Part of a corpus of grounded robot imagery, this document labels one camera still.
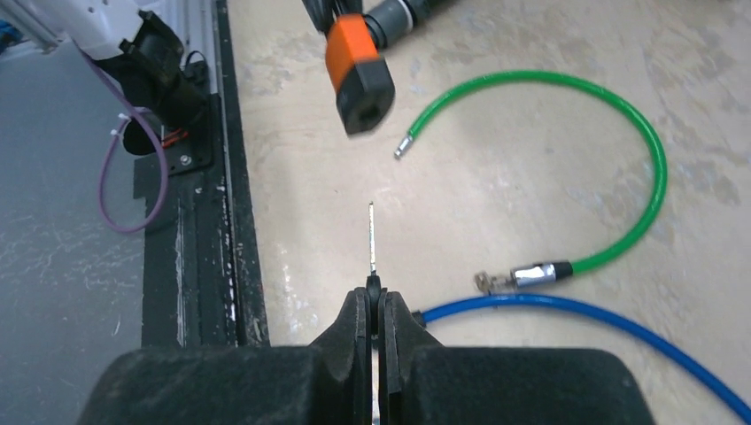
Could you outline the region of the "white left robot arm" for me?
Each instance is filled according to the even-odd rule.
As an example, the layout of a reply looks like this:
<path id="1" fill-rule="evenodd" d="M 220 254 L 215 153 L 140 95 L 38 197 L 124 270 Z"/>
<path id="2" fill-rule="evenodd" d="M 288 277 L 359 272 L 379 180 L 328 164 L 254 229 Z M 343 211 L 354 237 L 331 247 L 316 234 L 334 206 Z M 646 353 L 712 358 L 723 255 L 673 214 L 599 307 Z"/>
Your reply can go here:
<path id="1" fill-rule="evenodd" d="M 1 13 L 44 50 L 67 38 L 116 94 L 134 107 L 115 138 L 136 156 L 155 152 L 147 135 L 173 156 L 210 149 L 214 126 L 209 64 L 156 12 L 136 1 L 3 1 Z"/>

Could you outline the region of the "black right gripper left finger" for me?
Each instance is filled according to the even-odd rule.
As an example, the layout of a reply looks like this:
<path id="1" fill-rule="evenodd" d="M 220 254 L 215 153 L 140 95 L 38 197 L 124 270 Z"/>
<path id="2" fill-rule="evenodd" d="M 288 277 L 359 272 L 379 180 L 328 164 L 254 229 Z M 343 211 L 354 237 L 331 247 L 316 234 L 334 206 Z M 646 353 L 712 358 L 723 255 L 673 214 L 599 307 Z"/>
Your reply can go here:
<path id="1" fill-rule="evenodd" d="M 101 375 L 80 424 L 369 424 L 370 300 L 302 346 L 144 348 Z"/>

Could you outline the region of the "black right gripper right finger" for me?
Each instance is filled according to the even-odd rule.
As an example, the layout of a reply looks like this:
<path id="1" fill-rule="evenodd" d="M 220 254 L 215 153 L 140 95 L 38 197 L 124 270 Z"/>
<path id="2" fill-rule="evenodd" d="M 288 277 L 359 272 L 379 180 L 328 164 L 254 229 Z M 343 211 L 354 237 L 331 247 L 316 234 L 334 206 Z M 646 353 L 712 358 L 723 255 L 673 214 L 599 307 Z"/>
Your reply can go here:
<path id="1" fill-rule="evenodd" d="M 383 424 L 652 424 L 631 371 L 584 348 L 447 347 L 397 292 L 378 302 Z"/>

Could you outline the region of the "orange black padlock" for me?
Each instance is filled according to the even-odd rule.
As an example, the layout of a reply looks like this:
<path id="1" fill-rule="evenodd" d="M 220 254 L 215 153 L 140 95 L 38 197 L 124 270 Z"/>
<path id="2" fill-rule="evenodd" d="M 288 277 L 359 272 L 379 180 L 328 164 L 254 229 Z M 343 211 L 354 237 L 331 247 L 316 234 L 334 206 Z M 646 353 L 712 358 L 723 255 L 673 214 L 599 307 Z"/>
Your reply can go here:
<path id="1" fill-rule="evenodd" d="M 338 116 L 348 136 L 374 130 L 396 94 L 382 51 L 451 4 L 445 0 L 305 1 L 315 29 L 325 36 L 325 66 Z"/>

